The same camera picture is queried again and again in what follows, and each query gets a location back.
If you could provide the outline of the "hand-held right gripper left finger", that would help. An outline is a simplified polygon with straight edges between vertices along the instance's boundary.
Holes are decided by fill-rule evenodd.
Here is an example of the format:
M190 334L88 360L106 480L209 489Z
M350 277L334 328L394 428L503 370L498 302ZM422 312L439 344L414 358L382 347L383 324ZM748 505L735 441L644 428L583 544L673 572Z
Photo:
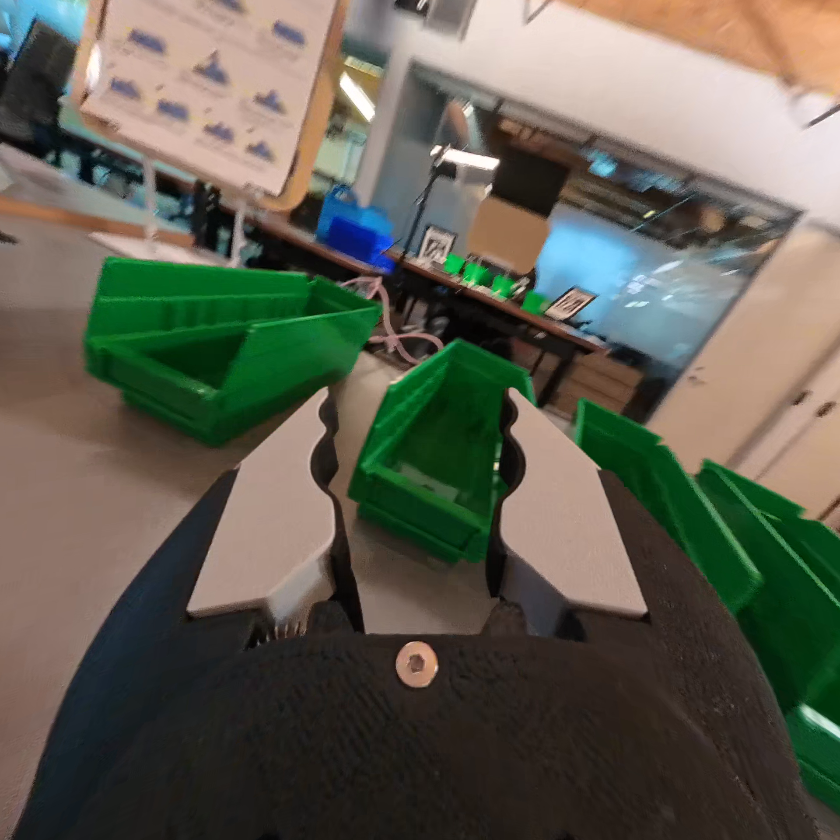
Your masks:
M334 600L363 632L343 510L330 489L338 430L337 407L323 387L240 462L189 617L254 610L285 629L304 624L316 602Z

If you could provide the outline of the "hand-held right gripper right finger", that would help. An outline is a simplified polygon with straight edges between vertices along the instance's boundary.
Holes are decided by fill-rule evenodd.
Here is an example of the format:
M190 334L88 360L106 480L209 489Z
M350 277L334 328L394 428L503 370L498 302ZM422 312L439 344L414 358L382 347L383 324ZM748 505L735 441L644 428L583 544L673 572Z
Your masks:
M486 555L489 594L530 635L578 613L641 621L648 606L595 462L515 388L500 412L503 491Z

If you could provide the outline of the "green plastic bin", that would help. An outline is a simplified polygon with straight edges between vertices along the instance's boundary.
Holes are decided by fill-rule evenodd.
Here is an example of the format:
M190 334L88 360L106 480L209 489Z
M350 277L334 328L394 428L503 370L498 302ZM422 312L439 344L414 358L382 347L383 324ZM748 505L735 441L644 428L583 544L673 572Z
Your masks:
M787 715L838 677L838 600L734 474L705 460L696 480L762 576L738 622Z
M378 300L328 279L263 279L275 287L158 298L99 289L87 371L161 423L225 445L347 376L382 318Z
M668 532L739 616L763 587L763 577L695 479L659 436L635 421L580 399L574 441L612 472Z
M86 340L296 317L312 289L295 272L108 257Z
M390 385L350 482L358 516L438 560L483 563L507 488L500 420L510 389L536 402L528 372L459 339Z
M839 725L807 705L785 716L805 788L839 814Z

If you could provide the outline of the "framed patterned picture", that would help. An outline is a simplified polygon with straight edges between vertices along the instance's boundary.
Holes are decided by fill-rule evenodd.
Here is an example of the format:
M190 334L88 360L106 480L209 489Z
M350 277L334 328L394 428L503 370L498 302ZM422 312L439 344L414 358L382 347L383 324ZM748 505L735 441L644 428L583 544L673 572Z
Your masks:
M426 226L416 259L428 266L443 266L458 235L433 224Z
M599 296L580 287L571 287L545 309L543 315L556 322L571 322Z

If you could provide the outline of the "large glass window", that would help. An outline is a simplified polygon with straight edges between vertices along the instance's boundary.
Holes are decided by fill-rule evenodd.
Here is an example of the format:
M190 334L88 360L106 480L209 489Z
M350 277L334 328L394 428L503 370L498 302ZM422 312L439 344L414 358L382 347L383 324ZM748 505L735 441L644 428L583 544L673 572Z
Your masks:
M608 347L633 373L622 413L645 422L664 401L763 263L799 219L794 209L466 80L410 60L371 194L403 248L437 145L501 158L509 148L572 170L548 218L528 289L554 301L571 287L598 295L566 322ZM440 178L412 244L426 226L466 236L490 174Z

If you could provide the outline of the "dark blue bin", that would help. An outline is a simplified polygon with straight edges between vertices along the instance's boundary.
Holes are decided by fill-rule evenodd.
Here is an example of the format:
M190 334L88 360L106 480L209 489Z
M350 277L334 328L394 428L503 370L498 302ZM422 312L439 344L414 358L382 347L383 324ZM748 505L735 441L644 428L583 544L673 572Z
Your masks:
M373 269L391 274L395 261L387 255L394 245L393 236L346 217L335 217L326 238L326 245Z

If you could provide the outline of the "light blue bin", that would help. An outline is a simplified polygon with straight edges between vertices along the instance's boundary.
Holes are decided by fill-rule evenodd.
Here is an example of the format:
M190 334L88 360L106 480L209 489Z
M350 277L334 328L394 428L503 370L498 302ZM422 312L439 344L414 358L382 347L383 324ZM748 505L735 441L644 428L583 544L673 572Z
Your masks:
M388 237L392 244L395 242L393 223L386 211L379 206L363 206L352 187L345 184L335 185L323 198L315 233L318 241L327 242L329 229L336 217L370 228L378 235Z

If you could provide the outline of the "black monitor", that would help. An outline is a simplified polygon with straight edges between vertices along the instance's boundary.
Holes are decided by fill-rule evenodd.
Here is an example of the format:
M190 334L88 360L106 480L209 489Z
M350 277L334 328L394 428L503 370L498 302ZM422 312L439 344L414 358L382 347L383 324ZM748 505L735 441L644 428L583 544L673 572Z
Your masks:
M549 218L572 170L530 152L509 148L500 158L490 196Z

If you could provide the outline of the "white clipboard stand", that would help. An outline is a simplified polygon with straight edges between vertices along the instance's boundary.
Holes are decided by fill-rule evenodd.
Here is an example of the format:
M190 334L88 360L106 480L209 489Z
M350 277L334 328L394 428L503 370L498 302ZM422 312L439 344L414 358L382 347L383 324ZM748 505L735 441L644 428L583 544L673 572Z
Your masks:
M89 239L115 256L145 261L157 261L180 266L243 265L242 249L245 246L245 217L248 203L241 197L235 203L232 233L228 241L230 255L212 255L207 248L185 247L164 241L163 230L157 213L157 171L148 156L142 159L143 170L143 233L141 236L92 232Z

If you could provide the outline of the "light on tripod stand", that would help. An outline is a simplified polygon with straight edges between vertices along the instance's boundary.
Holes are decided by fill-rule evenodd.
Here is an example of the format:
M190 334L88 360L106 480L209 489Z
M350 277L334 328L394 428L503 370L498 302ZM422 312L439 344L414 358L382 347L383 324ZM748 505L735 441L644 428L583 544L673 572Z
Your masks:
M489 173L490 183L492 183L501 163L501 160L497 157L457 150L451 145L437 145L433 147L430 152L430 161L427 181L414 203L416 211L414 212L411 225L405 237L402 252L396 260L396 265L399 268L406 263L411 253L413 240L425 215L426 206L436 181L443 177L457 180L459 175L463 175L468 171L477 171Z

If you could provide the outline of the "black office chair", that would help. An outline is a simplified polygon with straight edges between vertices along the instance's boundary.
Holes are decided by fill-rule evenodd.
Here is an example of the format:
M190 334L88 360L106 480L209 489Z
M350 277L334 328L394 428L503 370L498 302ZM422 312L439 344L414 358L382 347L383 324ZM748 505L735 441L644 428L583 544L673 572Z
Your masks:
M40 160L60 155L60 100L76 55L76 43L34 18L2 88L4 143Z

